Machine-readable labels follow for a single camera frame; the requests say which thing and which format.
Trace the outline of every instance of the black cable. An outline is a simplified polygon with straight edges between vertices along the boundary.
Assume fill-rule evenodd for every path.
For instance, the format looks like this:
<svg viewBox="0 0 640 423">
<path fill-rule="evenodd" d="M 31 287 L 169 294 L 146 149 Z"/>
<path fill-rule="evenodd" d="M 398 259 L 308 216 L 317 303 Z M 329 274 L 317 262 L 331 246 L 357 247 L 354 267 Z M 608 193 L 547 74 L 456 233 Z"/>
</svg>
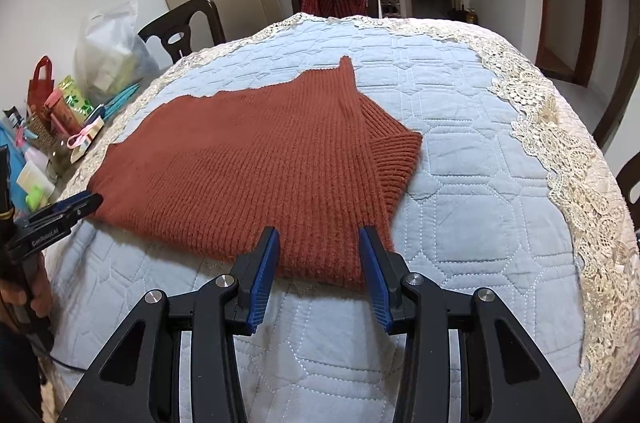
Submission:
<svg viewBox="0 0 640 423">
<path fill-rule="evenodd" d="M 2 295 L 0 295 L 0 301 L 2 302 L 2 307 L 4 307 L 4 311 L 9 315 L 9 318 L 11 318 L 11 321 L 14 324 L 14 326 L 16 327 L 16 329 L 18 327 L 20 327 L 20 324 L 14 318 L 14 314 L 9 309 L 9 306 L 4 301 L 4 298 L 2 298 Z M 42 356 L 45 356 L 46 358 L 49 358 L 53 363 L 56 363 L 60 367 L 64 367 L 65 369 L 68 369 L 68 370 L 72 371 L 73 373 L 80 373 L 80 374 L 86 373 L 86 369 L 83 369 L 82 367 L 76 367 L 74 365 L 69 365 L 68 363 L 65 363 L 64 361 L 61 361 L 61 360 L 51 356 L 51 354 L 47 353 L 46 350 L 44 350 L 38 343 L 36 343 L 33 340 L 31 340 L 28 335 L 25 335 L 24 333 L 20 333 L 20 334 L 25 336 L 25 337 L 27 337 L 27 339 L 29 340 L 29 343 L 31 344 L 31 346 L 35 347 L 37 352 L 39 352 Z"/>
</svg>

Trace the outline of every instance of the orange knit sweater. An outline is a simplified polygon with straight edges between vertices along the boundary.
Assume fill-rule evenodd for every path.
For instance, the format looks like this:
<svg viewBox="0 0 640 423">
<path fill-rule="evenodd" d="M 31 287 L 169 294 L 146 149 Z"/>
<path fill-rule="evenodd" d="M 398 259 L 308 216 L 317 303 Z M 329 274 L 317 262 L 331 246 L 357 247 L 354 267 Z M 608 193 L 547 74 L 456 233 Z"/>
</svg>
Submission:
<svg viewBox="0 0 640 423">
<path fill-rule="evenodd" d="M 344 57 L 284 84 L 175 98 L 109 147 L 89 190 L 104 197 L 98 219 L 214 259 L 275 226 L 283 275 L 358 288 L 358 227 L 392 249 L 421 142 L 357 92 Z"/>
</svg>

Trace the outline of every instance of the tiled floor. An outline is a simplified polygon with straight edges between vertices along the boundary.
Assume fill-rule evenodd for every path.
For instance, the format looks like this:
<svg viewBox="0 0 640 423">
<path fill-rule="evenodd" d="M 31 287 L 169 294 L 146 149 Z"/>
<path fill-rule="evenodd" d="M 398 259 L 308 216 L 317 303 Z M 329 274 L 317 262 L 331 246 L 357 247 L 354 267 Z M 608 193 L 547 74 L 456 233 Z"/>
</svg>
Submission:
<svg viewBox="0 0 640 423">
<path fill-rule="evenodd" d="M 574 71 L 548 47 L 544 48 L 540 59 L 536 61 L 536 65 L 543 73 L 545 73 L 545 71 L 550 71 L 565 77 L 572 77 L 574 74 Z"/>
<path fill-rule="evenodd" d="M 412 17 L 415 18 L 447 18 L 438 9 L 433 0 L 412 0 Z"/>
<path fill-rule="evenodd" d="M 551 79 L 558 92 L 569 102 L 590 133 L 593 134 L 598 122 L 607 109 L 602 99 L 593 91 L 576 84 Z"/>
</svg>

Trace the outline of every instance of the blue gripper pad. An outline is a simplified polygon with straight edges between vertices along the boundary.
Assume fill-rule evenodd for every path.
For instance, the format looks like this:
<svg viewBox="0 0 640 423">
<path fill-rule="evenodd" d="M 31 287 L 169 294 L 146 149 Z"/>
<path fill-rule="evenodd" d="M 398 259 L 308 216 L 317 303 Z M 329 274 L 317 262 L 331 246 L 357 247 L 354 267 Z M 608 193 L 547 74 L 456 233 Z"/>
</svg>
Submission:
<svg viewBox="0 0 640 423">
<path fill-rule="evenodd" d="M 280 237 L 277 229 L 273 229 L 267 247 L 262 254 L 260 268 L 258 268 L 258 273 L 255 275 L 255 281 L 250 290 L 250 307 L 247 325 L 251 329 L 251 333 L 255 333 L 257 327 L 262 324 L 264 320 L 264 313 L 267 309 L 269 294 L 271 293 L 271 285 L 276 275 L 279 253 Z"/>
<path fill-rule="evenodd" d="M 389 291 L 386 287 L 382 270 L 378 263 L 378 258 L 373 250 L 369 234 L 365 228 L 360 229 L 360 263 L 364 270 L 364 278 L 371 298 L 371 307 L 376 316 L 376 320 L 382 325 L 385 333 L 391 329 L 391 306 L 389 302 Z"/>
<path fill-rule="evenodd" d="M 66 208 L 68 208 L 73 203 L 82 201 L 83 199 L 87 199 L 87 197 L 89 197 L 91 194 L 92 192 L 90 192 L 89 190 L 84 190 L 74 196 L 71 196 L 70 198 L 58 201 L 57 203 L 53 203 L 53 211 L 51 213 L 63 212 L 63 210 L 66 210 Z"/>
</svg>

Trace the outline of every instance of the beige lace border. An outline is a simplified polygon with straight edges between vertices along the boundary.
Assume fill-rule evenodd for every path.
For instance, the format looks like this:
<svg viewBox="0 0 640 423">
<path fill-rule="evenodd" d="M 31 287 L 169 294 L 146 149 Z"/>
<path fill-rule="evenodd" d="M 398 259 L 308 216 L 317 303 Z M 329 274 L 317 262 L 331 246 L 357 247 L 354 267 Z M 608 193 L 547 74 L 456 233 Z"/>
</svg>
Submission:
<svg viewBox="0 0 640 423">
<path fill-rule="evenodd" d="M 549 199 L 571 233 L 584 305 L 582 374 L 573 393 L 583 421 L 590 423 L 622 386 L 640 353 L 640 260 L 633 225 L 602 153 L 571 107 L 529 60 L 501 36 L 459 22 L 350 17 L 324 19 L 296 14 L 252 37 L 222 44 L 178 61 L 116 117 L 76 170 L 64 197 L 85 190 L 107 147 L 129 120 L 167 84 L 248 44 L 256 44 L 306 20 L 351 22 L 402 35 L 427 34 L 468 44 L 495 73 L 490 91 L 518 112 L 512 135 L 548 171 Z"/>
</svg>

